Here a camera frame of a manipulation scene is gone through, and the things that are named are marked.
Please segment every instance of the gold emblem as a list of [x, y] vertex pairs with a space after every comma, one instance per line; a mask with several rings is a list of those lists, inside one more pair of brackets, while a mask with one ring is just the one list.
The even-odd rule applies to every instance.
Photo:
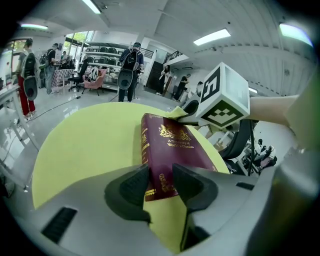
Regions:
[[142, 140], [142, 144], [144, 144], [146, 141], [147, 141], [147, 135], [146, 134], [143, 134], [141, 136], [141, 140]]
[[178, 134], [176, 134], [175, 131], [173, 131], [173, 128], [171, 125], [167, 125], [165, 127], [163, 124], [161, 124], [161, 127], [159, 127], [159, 132], [160, 132], [160, 135], [165, 138], [191, 141], [191, 138], [182, 129], [178, 132]]
[[168, 191], [177, 191], [176, 188], [173, 185], [169, 185], [165, 175], [163, 173], [161, 173], [159, 175], [159, 180], [161, 181], [161, 189], [163, 192], [168, 192]]

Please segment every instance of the cable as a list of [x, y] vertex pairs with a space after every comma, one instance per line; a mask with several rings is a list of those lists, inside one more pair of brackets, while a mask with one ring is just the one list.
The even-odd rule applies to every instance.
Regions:
[[255, 137], [254, 137], [254, 129], [252, 125], [252, 120], [250, 120], [250, 137], [251, 137], [251, 160], [248, 168], [248, 176], [251, 176], [251, 168], [254, 162], [255, 157]]
[[116, 96], [114, 96], [111, 100], [109, 100], [109, 102], [112, 102], [118, 95], [119, 95], [119, 93], [117, 93]]
[[61, 103], [60, 105], [54, 106], [53, 108], [48, 109], [47, 111], [45, 111], [45, 112], [43, 112], [42, 114], [36, 116], [35, 118], [32, 118], [32, 119], [28, 120], [26, 123], [28, 123], [28, 122], [30, 122], [30, 121], [33, 121], [33, 120], [41, 117], [43, 114], [45, 114], [45, 113], [47, 113], [47, 112], [49, 112], [49, 111], [51, 111], [51, 110], [54, 110], [54, 109], [57, 108], [57, 107], [60, 107], [60, 106], [62, 106], [62, 105], [64, 105], [64, 104], [66, 104], [66, 103], [72, 102], [73, 100], [75, 100], [75, 99], [80, 99], [80, 98], [81, 98], [81, 96], [78, 96], [78, 97], [73, 98], [72, 100], [68, 100], [68, 101], [66, 101], [66, 102], [64, 102], [64, 103]]

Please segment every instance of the red pants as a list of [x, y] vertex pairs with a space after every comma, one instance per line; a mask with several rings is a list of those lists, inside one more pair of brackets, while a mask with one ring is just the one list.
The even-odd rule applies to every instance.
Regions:
[[24, 79], [20, 75], [18, 75], [18, 85], [20, 87], [19, 94], [22, 112], [26, 116], [29, 112], [35, 111], [36, 107], [33, 100], [28, 100], [24, 89]]

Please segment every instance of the office chair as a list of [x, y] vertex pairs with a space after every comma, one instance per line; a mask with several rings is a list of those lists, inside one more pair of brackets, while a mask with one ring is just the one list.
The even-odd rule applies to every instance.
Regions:
[[74, 77], [75, 73], [72, 73], [72, 74], [71, 74], [71, 75], [72, 75], [72, 78], [69, 78], [68, 81], [74, 82], [75, 85], [70, 87], [69, 92], [70, 92], [73, 88], [76, 88], [76, 90], [79, 92], [79, 86], [78, 86], [78, 84], [84, 82], [84, 80], [83, 80], [83, 75], [85, 74], [87, 67], [88, 67], [88, 59], [85, 59], [85, 60], [83, 61], [81, 70], [80, 70], [80, 72], [78, 73], [78, 77]]

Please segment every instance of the table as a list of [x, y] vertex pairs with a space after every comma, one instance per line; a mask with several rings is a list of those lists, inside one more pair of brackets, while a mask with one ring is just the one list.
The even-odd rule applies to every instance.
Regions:
[[[80, 109], [57, 125], [34, 165], [34, 207], [81, 179], [141, 164], [141, 118], [145, 113], [166, 115], [142, 104], [111, 102]], [[211, 143], [193, 127], [189, 129], [217, 170], [229, 173]], [[180, 197], [145, 202], [144, 209], [151, 215], [151, 230], [171, 251], [179, 252], [186, 217]]]
[[[2, 90], [0, 90], [0, 105], [4, 104], [4, 106], [6, 106], [6, 102], [13, 99], [13, 104], [14, 104], [14, 108], [15, 108], [14, 112], [19, 117], [20, 123], [21, 123], [23, 129], [25, 130], [25, 133], [30, 138], [32, 144], [35, 146], [35, 148], [37, 150], [39, 150], [40, 147], [39, 147], [38, 143], [36, 142], [35, 137], [32, 135], [31, 131], [29, 130], [27, 123], [25, 121], [24, 115], [22, 113], [22, 109], [20, 107], [20, 101], [17, 97], [17, 90], [18, 89], [19, 89], [19, 86], [14, 84], [14, 85], [8, 85], [8, 86], [4, 87]], [[4, 108], [4, 112], [7, 112], [7, 114], [9, 114], [9, 110], [6, 107]], [[16, 130], [15, 130], [15, 133], [16, 133], [17, 137], [19, 138], [19, 140], [22, 140], [22, 138], [19, 136], [19, 133]], [[23, 189], [26, 188], [26, 185], [24, 184], [24, 182], [22, 182], [18, 178], [15, 178], [14, 176], [12, 176], [12, 174], [10, 174], [10, 171], [8, 171], [8, 168], [6, 167], [6, 165], [2, 161], [0, 162], [0, 164], [3, 165], [3, 167], [4, 167], [4, 175], [5, 176], [7, 176], [9, 179], [11, 179], [17, 185], [21, 186]]]
[[53, 77], [52, 77], [52, 86], [51, 89], [53, 92], [58, 91], [58, 84], [63, 83], [63, 85], [65, 84], [65, 77], [69, 76], [69, 73], [73, 73], [74, 70], [73, 69], [59, 69], [59, 70], [55, 70], [53, 72]]

